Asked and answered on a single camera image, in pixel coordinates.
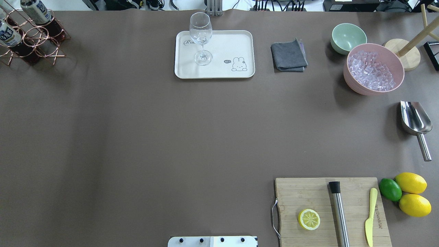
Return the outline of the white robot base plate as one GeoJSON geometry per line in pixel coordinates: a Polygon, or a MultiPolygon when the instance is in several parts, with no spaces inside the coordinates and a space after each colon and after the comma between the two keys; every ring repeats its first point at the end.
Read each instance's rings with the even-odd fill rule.
{"type": "Polygon", "coordinates": [[[257,236],[175,236],[168,247],[257,247],[257,236]]]}

